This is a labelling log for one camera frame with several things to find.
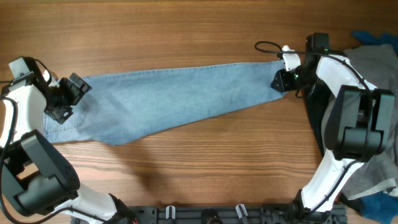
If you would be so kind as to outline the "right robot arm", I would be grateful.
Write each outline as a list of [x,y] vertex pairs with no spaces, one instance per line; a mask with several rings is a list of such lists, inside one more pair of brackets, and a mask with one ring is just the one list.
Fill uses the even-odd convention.
[[284,68],[275,75],[273,89],[299,92],[323,82],[335,98],[322,137],[321,164],[285,213],[291,223],[324,222],[353,173],[386,148],[395,97],[366,81],[344,56],[305,52],[312,61],[304,65],[297,51],[276,54]]

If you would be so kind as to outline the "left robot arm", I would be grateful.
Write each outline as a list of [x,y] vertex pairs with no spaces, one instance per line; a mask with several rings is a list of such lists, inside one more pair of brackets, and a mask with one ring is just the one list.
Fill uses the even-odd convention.
[[58,80],[44,64],[21,56],[9,63],[14,79],[5,82],[1,101],[6,106],[1,136],[1,210],[9,202],[19,214],[42,215],[39,223],[58,214],[72,223],[139,223],[137,215],[120,199],[80,183],[72,165],[44,136],[44,117],[63,124],[73,106],[91,90],[73,73]]

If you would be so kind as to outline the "light blue denim jeans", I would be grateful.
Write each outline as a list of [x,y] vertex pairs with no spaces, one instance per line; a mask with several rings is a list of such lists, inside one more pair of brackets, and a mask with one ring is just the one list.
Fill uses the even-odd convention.
[[94,75],[91,90],[59,124],[44,117],[52,143],[95,140],[122,145],[176,126],[278,100],[271,82],[284,66],[229,63]]

